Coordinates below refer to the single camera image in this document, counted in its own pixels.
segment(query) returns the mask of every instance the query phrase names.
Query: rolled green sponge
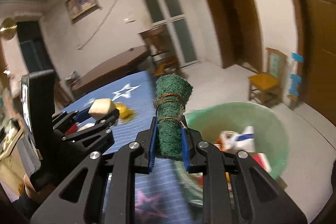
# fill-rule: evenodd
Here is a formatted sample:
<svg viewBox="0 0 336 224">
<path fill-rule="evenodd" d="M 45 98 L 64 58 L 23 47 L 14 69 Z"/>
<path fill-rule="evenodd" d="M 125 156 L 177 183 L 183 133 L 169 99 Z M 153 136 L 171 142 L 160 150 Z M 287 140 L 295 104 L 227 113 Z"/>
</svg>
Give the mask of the rolled green sponge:
<svg viewBox="0 0 336 224">
<path fill-rule="evenodd" d="M 193 87 L 185 79 L 175 74 L 164 75 L 157 80 L 157 98 L 155 100 L 157 120 L 159 121 L 156 141 L 157 157 L 182 160 L 181 124 L 178 121 L 184 114 L 185 104 L 192 91 Z M 167 93 L 179 96 L 168 96 Z M 162 119 L 164 117 L 175 118 L 175 120 Z"/>
</svg>

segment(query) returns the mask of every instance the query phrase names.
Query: pink star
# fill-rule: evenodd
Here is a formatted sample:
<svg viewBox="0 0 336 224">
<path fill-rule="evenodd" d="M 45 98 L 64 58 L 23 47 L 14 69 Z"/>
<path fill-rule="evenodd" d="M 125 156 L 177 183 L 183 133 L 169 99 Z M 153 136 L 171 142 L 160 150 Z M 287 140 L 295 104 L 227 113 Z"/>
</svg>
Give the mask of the pink star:
<svg viewBox="0 0 336 224">
<path fill-rule="evenodd" d="M 145 223 L 147 219 L 149 219 L 151 216 L 168 218 L 166 214 L 164 214 L 157 208 L 160 195 L 156 195 L 151 198 L 148 198 L 144 195 L 143 192 L 141 192 L 141 190 L 137 190 L 136 192 L 138 194 L 138 198 L 137 198 L 137 202 L 135 203 L 135 210 L 139 213 L 142 223 Z M 137 208 L 143 205 L 144 203 L 149 203 L 150 208 L 153 211 L 147 211 L 144 209 Z"/>
</svg>

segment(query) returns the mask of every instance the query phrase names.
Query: yellow object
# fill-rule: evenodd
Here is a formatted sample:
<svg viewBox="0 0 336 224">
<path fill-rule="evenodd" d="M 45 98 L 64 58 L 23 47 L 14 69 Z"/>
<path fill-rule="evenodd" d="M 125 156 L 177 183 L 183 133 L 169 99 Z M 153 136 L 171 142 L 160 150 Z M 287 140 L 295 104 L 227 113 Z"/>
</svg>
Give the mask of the yellow object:
<svg viewBox="0 0 336 224">
<path fill-rule="evenodd" d="M 119 117 L 121 119 L 127 118 L 132 113 L 123 103 L 116 102 L 115 107 L 119 110 Z"/>
<path fill-rule="evenodd" d="M 296 95 L 288 94 L 287 97 L 295 102 L 299 101 L 299 97 L 297 97 Z"/>
<path fill-rule="evenodd" d="M 229 173 L 228 173 L 228 172 L 225 172 L 225 176 L 226 176 L 226 181 L 227 181 L 227 183 L 230 183 L 230 184 L 231 184 Z"/>
<path fill-rule="evenodd" d="M 258 90 L 269 90 L 279 85 L 279 80 L 267 72 L 250 76 L 249 80 Z"/>
<path fill-rule="evenodd" d="M 89 114 L 96 121 L 115 110 L 116 106 L 110 98 L 97 99 L 89 109 Z"/>
<path fill-rule="evenodd" d="M 23 182 L 21 182 L 18 187 L 17 187 L 17 191 L 19 193 L 19 195 L 21 196 L 23 193 L 23 188 L 24 188 L 25 184 Z"/>
</svg>

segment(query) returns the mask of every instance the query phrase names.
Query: blue mat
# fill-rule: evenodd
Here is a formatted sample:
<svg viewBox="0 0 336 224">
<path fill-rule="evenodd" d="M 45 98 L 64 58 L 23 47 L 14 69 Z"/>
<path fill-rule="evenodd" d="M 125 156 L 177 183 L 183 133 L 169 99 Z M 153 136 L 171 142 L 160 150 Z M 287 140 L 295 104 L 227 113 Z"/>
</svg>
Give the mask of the blue mat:
<svg viewBox="0 0 336 224">
<path fill-rule="evenodd" d="M 66 107 L 67 112 L 83 110 L 95 99 L 111 98 L 136 111 L 129 123 L 111 127 L 115 143 L 105 154 L 117 151 L 135 140 L 138 132 L 149 129 L 155 116 L 153 100 L 155 88 L 152 77 L 142 71 L 101 87 Z M 90 118 L 82 125 L 94 122 Z M 199 208 L 193 208 L 184 200 L 181 185 L 176 179 L 171 160 L 156 159 L 150 175 L 137 174 L 135 178 L 135 223 L 194 224 L 201 223 Z"/>
</svg>

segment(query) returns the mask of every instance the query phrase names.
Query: blue tape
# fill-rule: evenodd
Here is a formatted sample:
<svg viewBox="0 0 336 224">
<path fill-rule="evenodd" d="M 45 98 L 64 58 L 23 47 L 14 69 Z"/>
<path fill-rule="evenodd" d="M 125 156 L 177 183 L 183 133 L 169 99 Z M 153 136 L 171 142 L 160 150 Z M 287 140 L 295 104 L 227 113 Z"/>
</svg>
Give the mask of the blue tape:
<svg viewBox="0 0 336 224">
<path fill-rule="evenodd" d="M 298 75 L 293 74 L 293 73 L 291 73 L 291 79 L 293 79 L 295 82 L 298 82 L 298 83 L 302 82 L 302 78 Z"/>
<path fill-rule="evenodd" d="M 75 122 L 79 122 L 82 123 L 84 121 L 86 121 L 87 119 L 91 118 L 91 115 L 89 114 L 89 110 L 90 108 L 87 108 L 81 112 L 78 112 L 76 118 L 75 118 Z"/>
<path fill-rule="evenodd" d="M 292 89 L 289 90 L 289 94 L 293 94 L 295 96 L 299 96 L 299 93 L 296 90 L 292 90 Z"/>
<path fill-rule="evenodd" d="M 298 82 L 293 81 L 293 82 L 291 83 L 291 90 L 297 90 L 298 85 L 299 85 Z"/>
<path fill-rule="evenodd" d="M 243 134 L 243 135 L 240 135 L 236 142 L 239 142 L 239 141 L 243 141 L 243 140 L 247 140 L 247 139 L 254 139 L 254 134 Z"/>
<path fill-rule="evenodd" d="M 155 139 L 156 139 L 157 133 L 158 133 L 158 120 L 156 118 L 153 133 L 152 133 L 151 145 L 149 146 L 149 153 L 148 153 L 148 168 L 150 172 L 152 172 L 154 162 L 155 162 L 155 151 L 154 151 L 155 146 L 154 145 L 155 145 Z"/>
<path fill-rule="evenodd" d="M 296 53 L 294 53 L 294 52 L 292 52 L 292 58 L 293 58 L 295 61 L 297 61 L 297 62 L 303 62 L 303 56 L 298 55 L 298 54 L 296 54 Z"/>
<path fill-rule="evenodd" d="M 187 144 L 187 137 L 185 135 L 185 129 L 181 126 L 181 141 L 182 141 L 182 161 L 184 168 L 189 172 L 190 162 L 189 162 L 189 149 Z"/>
</svg>

